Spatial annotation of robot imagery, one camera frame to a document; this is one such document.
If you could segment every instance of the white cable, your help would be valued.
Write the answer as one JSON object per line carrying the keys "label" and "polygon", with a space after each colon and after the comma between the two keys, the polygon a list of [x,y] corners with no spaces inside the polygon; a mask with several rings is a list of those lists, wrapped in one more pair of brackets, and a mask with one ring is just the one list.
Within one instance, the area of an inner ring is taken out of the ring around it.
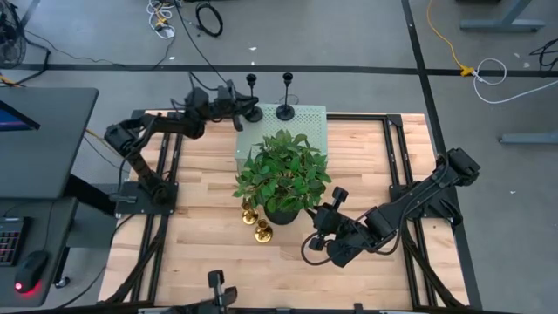
{"label": "white cable", "polygon": [[157,34],[157,36],[159,36],[160,38],[163,39],[170,39],[174,37],[175,31],[174,31],[174,27],[171,25],[166,25],[163,27],[163,30],[161,31],[157,31],[155,29],[155,26],[153,26],[153,17],[158,18],[157,14],[161,15],[162,17],[164,17],[165,19],[169,20],[170,18],[173,17],[173,13],[170,11],[170,9],[174,8],[174,5],[169,5],[169,6],[161,6],[159,8],[156,8],[155,5],[153,5],[153,1],[152,0],[147,0],[147,7],[146,7],[146,11],[147,14],[149,14],[149,19],[147,20],[147,22],[149,23],[149,26],[151,27],[151,29],[155,32],[155,34]]}
{"label": "white cable", "polygon": [[[483,79],[483,78],[480,76],[480,67],[481,67],[486,61],[493,61],[493,62],[499,64],[500,67],[504,70],[504,77],[503,77],[500,81],[498,81],[498,82],[488,82],[487,80]],[[535,88],[535,89],[533,89],[533,90],[531,90],[531,91],[522,92],[521,94],[515,95],[515,96],[513,96],[513,97],[511,97],[511,98],[508,98],[508,99],[497,100],[497,101],[491,101],[491,100],[486,100],[486,99],[484,99],[482,96],[480,96],[479,89],[477,88],[477,81],[479,81],[480,83],[484,83],[484,84],[486,84],[486,85],[490,85],[490,86],[496,86],[496,85],[500,85],[500,84],[504,83],[504,81],[506,80],[506,77],[507,77],[507,68],[506,68],[506,66],[504,65],[504,63],[501,62],[501,61],[499,61],[498,59],[495,59],[495,58],[486,58],[486,59],[480,61],[479,66],[477,67],[477,71],[473,71],[473,76],[474,76],[474,78],[473,78],[473,88],[474,88],[474,91],[477,93],[477,96],[479,96],[479,98],[480,98],[482,101],[484,101],[484,102],[486,102],[486,103],[488,103],[488,104],[491,104],[491,105],[503,104],[503,103],[506,103],[506,102],[508,102],[508,101],[511,101],[511,100],[514,100],[514,99],[518,99],[519,97],[526,96],[526,95],[528,95],[528,94],[530,94],[530,93],[532,93],[532,92],[538,92],[538,91],[541,91],[541,90],[543,90],[543,89],[545,89],[545,88],[547,88],[547,87],[550,87],[550,86],[552,86],[552,85],[558,84],[558,80],[556,80],[556,81],[554,81],[554,82],[552,82],[552,83],[550,83],[550,84],[546,84],[546,85],[541,86],[541,87],[539,87],[539,88]]]}

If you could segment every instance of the yellow cable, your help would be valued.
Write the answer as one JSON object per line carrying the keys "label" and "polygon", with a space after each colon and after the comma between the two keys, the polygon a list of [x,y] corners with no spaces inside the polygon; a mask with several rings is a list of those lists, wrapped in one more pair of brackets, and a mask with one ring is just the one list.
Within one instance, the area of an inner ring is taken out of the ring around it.
{"label": "yellow cable", "polygon": [[110,149],[111,152],[115,153],[117,156],[121,157],[120,154],[114,149],[112,148],[110,145],[106,144],[106,141],[101,138],[98,134],[96,134],[95,132],[93,132],[90,129],[85,129],[86,132],[88,132],[92,137],[94,137],[95,139],[99,140],[99,142],[101,142],[101,144],[105,145],[106,148]]}
{"label": "yellow cable", "polygon": [[20,85],[16,84],[16,82],[12,81],[11,79],[6,78],[4,75],[0,75],[0,80],[6,85],[13,85],[17,87],[21,87]]}
{"label": "yellow cable", "polygon": [[432,0],[430,0],[430,2],[428,3],[428,9],[426,10],[426,20],[428,21],[428,24],[430,25],[430,28],[434,31],[434,33],[436,33],[436,35],[438,35],[439,38],[442,38],[442,40],[444,40],[450,46],[450,48],[452,49],[453,60],[455,60],[455,63],[458,64],[459,67],[461,68],[461,76],[465,77],[467,75],[471,75],[474,71],[474,68],[472,68],[470,66],[462,65],[460,63],[460,61],[457,59],[457,56],[455,55],[455,50],[453,49],[452,42],[450,42],[449,40],[447,40],[447,38],[442,36],[442,34],[440,34],[438,30],[436,30],[434,25],[432,25],[432,21],[430,19],[431,7],[432,7]]}

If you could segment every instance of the wooden table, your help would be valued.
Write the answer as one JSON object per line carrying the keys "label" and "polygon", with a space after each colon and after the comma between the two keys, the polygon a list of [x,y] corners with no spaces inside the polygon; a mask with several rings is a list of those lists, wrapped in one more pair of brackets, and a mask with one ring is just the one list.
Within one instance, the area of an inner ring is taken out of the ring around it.
{"label": "wooden table", "polygon": [[[403,114],[402,118],[414,179],[422,180],[435,166],[425,116]],[[397,136],[393,138],[399,156]],[[161,139],[156,134],[143,150],[152,168]],[[302,240],[314,232],[305,213],[290,225],[273,225],[271,242],[256,242],[255,226],[242,222],[241,200],[231,196],[236,185],[235,139],[232,123],[223,121],[209,123],[201,139],[185,140],[182,145],[179,198],[169,221],[156,305],[189,304],[213,296],[207,273],[224,270],[225,286],[238,288],[234,307],[351,309],[354,303],[362,303],[365,309],[411,309],[402,246],[391,256],[363,252],[342,269],[331,263],[309,266],[300,256]],[[328,145],[328,174],[333,182],[324,201],[331,201],[335,186],[345,188],[349,197],[340,210],[353,218],[389,201],[391,177],[381,123],[328,121]],[[170,147],[167,167],[172,151]],[[403,169],[401,160],[398,169]],[[405,182],[402,173],[400,180]],[[145,219],[134,217],[115,236],[99,300],[114,293],[136,263]],[[158,225],[156,220],[153,233]],[[454,296],[467,303],[451,226],[443,219],[430,218],[423,219],[423,226],[432,267]],[[307,252],[312,260],[326,257],[324,252]],[[423,277],[416,263],[415,268],[425,304]]]}

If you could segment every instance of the cable bundle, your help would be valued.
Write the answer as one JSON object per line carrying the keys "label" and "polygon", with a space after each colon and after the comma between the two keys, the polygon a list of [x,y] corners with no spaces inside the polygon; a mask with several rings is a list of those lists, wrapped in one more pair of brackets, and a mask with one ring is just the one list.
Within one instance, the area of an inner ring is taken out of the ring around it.
{"label": "cable bundle", "polygon": [[149,26],[160,38],[170,39],[174,37],[174,27],[168,24],[168,20],[173,17],[173,13],[170,11],[172,8],[174,8],[174,5],[168,5],[164,0],[148,0],[147,2],[146,11],[149,14]]}

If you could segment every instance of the keyboard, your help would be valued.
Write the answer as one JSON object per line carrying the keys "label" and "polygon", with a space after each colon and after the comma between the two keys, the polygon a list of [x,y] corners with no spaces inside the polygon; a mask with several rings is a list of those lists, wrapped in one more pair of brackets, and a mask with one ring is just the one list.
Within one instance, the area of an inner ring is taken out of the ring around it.
{"label": "keyboard", "polygon": [[0,266],[16,264],[27,223],[24,217],[0,218]]}

